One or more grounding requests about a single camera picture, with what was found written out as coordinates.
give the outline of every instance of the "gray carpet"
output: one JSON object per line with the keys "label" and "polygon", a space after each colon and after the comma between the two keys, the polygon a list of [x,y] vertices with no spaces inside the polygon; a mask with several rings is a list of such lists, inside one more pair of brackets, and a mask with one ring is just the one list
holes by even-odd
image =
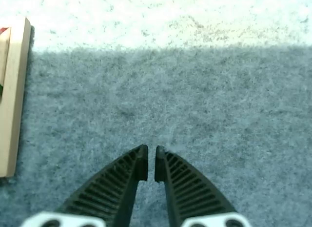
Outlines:
{"label": "gray carpet", "polygon": [[254,227],[312,226],[312,0],[0,1],[34,26],[1,227],[54,210],[140,144],[149,180],[132,227],[169,226],[159,144]]}

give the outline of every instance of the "red object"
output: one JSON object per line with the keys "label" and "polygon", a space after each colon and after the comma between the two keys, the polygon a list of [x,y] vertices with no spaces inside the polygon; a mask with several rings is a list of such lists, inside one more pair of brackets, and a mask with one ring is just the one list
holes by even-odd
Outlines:
{"label": "red object", "polygon": [[0,28],[0,34],[3,33],[7,28]]}

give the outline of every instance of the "wooden frame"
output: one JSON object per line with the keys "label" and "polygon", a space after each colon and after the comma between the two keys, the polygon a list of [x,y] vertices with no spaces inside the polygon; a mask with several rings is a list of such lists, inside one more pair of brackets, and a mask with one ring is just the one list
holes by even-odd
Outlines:
{"label": "wooden frame", "polygon": [[0,22],[0,27],[11,28],[0,98],[0,177],[10,177],[15,173],[19,146],[31,25],[27,18],[14,18]]}

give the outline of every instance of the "wooden block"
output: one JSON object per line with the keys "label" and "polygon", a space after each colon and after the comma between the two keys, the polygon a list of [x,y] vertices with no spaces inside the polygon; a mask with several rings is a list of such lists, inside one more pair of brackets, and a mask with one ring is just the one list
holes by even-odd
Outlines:
{"label": "wooden block", "polygon": [[4,75],[6,69],[6,60],[9,51],[9,42],[11,36],[11,28],[6,30],[0,29],[0,98],[2,96]]}
{"label": "wooden block", "polygon": [[1,26],[10,27],[11,33],[0,98],[0,177],[10,177],[15,173],[19,146],[31,25],[28,19],[20,18]]}

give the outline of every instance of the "light carpet area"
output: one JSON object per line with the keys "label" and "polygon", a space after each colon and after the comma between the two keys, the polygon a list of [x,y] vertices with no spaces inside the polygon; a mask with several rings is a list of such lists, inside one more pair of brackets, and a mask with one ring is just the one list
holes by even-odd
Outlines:
{"label": "light carpet area", "polygon": [[0,226],[54,210],[149,146],[132,227],[168,227],[157,145],[254,227],[312,226],[312,0],[0,0],[33,25],[17,172]]}

